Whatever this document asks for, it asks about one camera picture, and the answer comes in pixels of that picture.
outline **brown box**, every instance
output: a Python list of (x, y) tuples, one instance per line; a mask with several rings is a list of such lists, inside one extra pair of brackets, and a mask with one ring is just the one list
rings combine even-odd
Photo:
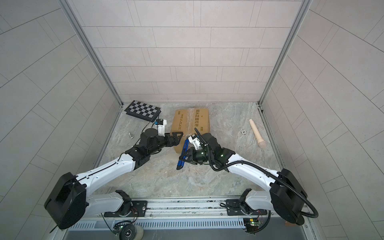
[(183, 132), (183, 137), (180, 140), (180, 144), (174, 146), (176, 153), (181, 154), (184, 141), (189, 136), (196, 133), (195, 128), (197, 128), (201, 134), (210, 131), (208, 109), (188, 108), (176, 110), (170, 132)]

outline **marble floor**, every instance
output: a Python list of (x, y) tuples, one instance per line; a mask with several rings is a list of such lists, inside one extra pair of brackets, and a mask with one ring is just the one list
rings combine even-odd
[[(221, 147), (232, 149), (245, 159), (261, 166), (280, 170), (255, 103), (154, 103), (153, 105), (161, 108), (160, 118), (166, 119), (169, 123), (166, 132), (170, 131), (177, 109), (208, 108), (211, 134), (217, 138)], [(249, 125), (250, 118), (254, 120), (267, 142), (267, 148), (264, 150), (257, 146)], [(100, 164), (119, 157), (122, 152), (131, 148), (147, 123), (145, 120), (126, 115), (123, 111)], [(247, 131), (246, 135), (241, 134), (242, 129)], [(133, 139), (128, 137), (128, 132), (134, 134)], [(176, 170), (178, 157), (179, 154), (176, 154), (173, 147), (163, 148), (161, 153), (151, 156), (150, 161), (142, 167), (117, 177), (94, 194), (121, 189), (132, 198), (185, 197), (241, 195), (247, 188), (262, 190), (241, 176), (226, 171), (214, 172), (206, 165), (185, 163), (183, 169)]]

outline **folding chess set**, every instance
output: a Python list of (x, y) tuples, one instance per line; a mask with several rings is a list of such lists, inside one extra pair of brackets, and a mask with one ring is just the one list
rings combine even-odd
[(131, 102), (131, 104), (124, 111), (128, 115), (141, 118), (149, 122), (154, 122), (161, 113), (160, 108), (138, 101)]

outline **wooden stick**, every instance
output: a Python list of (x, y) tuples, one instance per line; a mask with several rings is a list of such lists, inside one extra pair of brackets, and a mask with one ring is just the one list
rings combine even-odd
[(259, 147), (262, 149), (266, 148), (266, 142), (264, 141), (259, 130), (257, 129), (255, 122), (252, 119), (250, 119), (249, 124), (251, 125), (252, 131), (255, 134), (257, 145), (259, 145)]

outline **tiled wall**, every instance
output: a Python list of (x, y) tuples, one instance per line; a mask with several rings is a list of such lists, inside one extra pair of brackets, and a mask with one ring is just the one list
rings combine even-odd
[(263, 105), (323, 239), (384, 239), (383, 16), (384, 1), (313, 0)]
[(258, 101), (301, 5), (69, 3), (124, 102)]
[(118, 109), (56, 0), (0, 1), (0, 239), (55, 226), (48, 194), (92, 167)]

